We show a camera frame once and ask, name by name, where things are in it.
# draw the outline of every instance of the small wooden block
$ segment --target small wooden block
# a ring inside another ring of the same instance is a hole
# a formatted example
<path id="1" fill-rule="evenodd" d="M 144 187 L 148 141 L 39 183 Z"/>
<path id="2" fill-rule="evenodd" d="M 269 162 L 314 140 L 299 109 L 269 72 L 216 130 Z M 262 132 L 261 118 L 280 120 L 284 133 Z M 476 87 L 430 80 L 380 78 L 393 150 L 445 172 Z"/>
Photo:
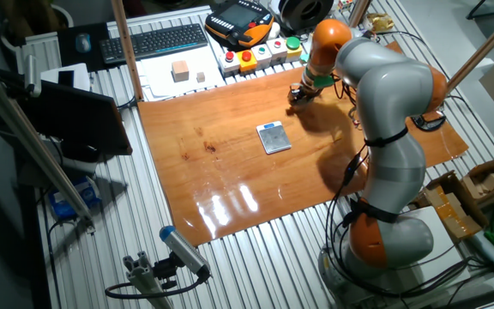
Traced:
<path id="1" fill-rule="evenodd" d="M 205 82 L 205 74 L 203 72 L 197 72 L 197 82 Z"/>
<path id="2" fill-rule="evenodd" d="M 188 81 L 190 72 L 188 71 L 188 64 L 184 60 L 172 63 L 172 78 L 175 82 Z"/>

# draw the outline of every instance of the metal pole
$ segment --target metal pole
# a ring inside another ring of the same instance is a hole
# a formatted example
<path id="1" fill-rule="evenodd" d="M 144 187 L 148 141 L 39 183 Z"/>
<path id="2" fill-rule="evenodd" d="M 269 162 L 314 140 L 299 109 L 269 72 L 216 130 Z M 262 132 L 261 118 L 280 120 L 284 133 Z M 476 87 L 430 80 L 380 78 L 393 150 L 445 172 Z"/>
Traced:
<path id="1" fill-rule="evenodd" d="M 57 164 L 49 149 L 41 142 L 37 131 L 26 117 L 26 114 L 19 107 L 15 100 L 9 99 L 0 82 L 0 116 L 5 124 L 15 133 L 28 153 L 39 164 L 49 180 L 57 187 L 66 201 L 75 212 L 86 221 L 91 221 L 93 217 L 89 208 L 81 199 L 79 193 L 69 181 L 68 177 Z"/>
<path id="2" fill-rule="evenodd" d="M 135 52 L 133 51 L 133 43 L 130 41 L 124 4 L 122 0 L 111 0 L 111 6 L 113 8 L 113 15 L 116 18 L 117 30 L 119 31 L 119 38 L 121 39 L 121 46 L 123 46 L 125 61 L 129 68 L 130 80 L 133 82 L 135 98 L 137 101 L 141 101 L 144 99 L 142 96 L 141 79 L 138 77 L 138 70 L 136 70 Z"/>
<path id="3" fill-rule="evenodd" d="M 479 64 L 479 62 L 487 56 L 487 54 L 494 48 L 494 33 L 487 39 L 487 41 L 468 59 L 468 61 L 455 73 L 447 84 L 447 93 L 462 82 L 462 80 L 472 72 L 473 68 Z"/>
<path id="4" fill-rule="evenodd" d="M 371 0 L 358 0 L 356 2 L 353 11 L 350 14 L 350 21 L 348 22 L 349 27 L 358 27 L 364 19 L 365 13 L 367 12 L 367 9 L 369 9 L 370 4 Z"/>

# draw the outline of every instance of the white paper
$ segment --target white paper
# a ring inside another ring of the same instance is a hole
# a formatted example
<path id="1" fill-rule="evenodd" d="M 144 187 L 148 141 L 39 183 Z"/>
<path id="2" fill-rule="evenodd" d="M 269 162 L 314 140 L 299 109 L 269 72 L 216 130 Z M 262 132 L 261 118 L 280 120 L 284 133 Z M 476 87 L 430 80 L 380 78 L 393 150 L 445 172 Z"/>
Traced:
<path id="1" fill-rule="evenodd" d="M 172 78 L 172 63 L 186 61 L 189 71 L 188 81 L 175 82 Z M 210 46 L 190 51 L 141 60 L 145 77 L 148 79 L 152 95 L 156 100 L 184 94 L 197 89 L 225 85 Z M 197 73 L 205 74 L 205 82 L 197 82 Z"/>
<path id="2" fill-rule="evenodd" d="M 85 91 L 89 91 L 91 89 L 91 82 L 89 81 L 89 74 L 85 64 L 74 64 L 67 67 L 41 72 L 41 80 L 58 83 L 58 72 L 67 70 L 74 71 L 74 88 Z"/>

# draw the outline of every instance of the wooden table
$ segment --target wooden table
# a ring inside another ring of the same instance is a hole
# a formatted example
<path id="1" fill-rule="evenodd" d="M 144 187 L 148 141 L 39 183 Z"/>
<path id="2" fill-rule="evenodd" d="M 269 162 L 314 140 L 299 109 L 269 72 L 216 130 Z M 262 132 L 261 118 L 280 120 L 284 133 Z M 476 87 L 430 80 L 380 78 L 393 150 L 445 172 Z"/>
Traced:
<path id="1" fill-rule="evenodd" d="M 302 113 L 288 114 L 289 85 L 304 68 L 186 95 L 139 103 L 142 125 L 176 228 L 200 245 L 328 201 L 347 163 L 364 144 L 347 116 L 349 100 L 327 88 Z M 267 155 L 256 127 L 281 121 L 292 148 Z M 468 146 L 445 124 L 418 130 L 426 165 L 462 154 Z M 341 130 L 342 138 L 334 142 Z M 361 167 L 343 194 L 364 187 Z"/>

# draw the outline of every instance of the cardboard box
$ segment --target cardboard box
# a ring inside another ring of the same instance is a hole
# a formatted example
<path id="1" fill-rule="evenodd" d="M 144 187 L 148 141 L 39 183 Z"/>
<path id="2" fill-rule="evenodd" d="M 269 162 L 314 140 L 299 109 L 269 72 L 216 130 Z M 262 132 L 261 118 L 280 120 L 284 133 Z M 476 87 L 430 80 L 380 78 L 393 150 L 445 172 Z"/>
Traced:
<path id="1" fill-rule="evenodd" d="M 464 212 L 462 209 L 461 202 L 459 201 L 458 198 L 456 198 L 456 195 L 454 193 L 448 193 L 446 195 L 447 199 L 449 200 L 449 205 L 453 208 L 455 213 L 459 216 L 459 218 L 463 218 L 467 216 L 467 213 Z"/>
<path id="2" fill-rule="evenodd" d="M 485 177 L 484 181 L 481 184 L 487 189 L 486 193 L 493 191 L 494 190 L 494 173 L 487 175 L 487 177 Z"/>
<path id="3" fill-rule="evenodd" d="M 494 203 L 494 160 L 480 164 L 462 178 L 462 185 L 480 208 Z"/>
<path id="4" fill-rule="evenodd" d="M 454 171 L 432 180 L 413 203 L 419 207 L 435 207 L 454 242 L 465 239 L 489 225 L 489 221 Z"/>
<path id="5" fill-rule="evenodd" d="M 476 187 L 470 176 L 464 176 L 462 178 L 462 184 L 464 184 L 464 187 L 467 189 L 468 193 L 470 193 L 473 199 L 478 199 L 483 196 L 481 193 L 479 193 L 478 188 Z"/>

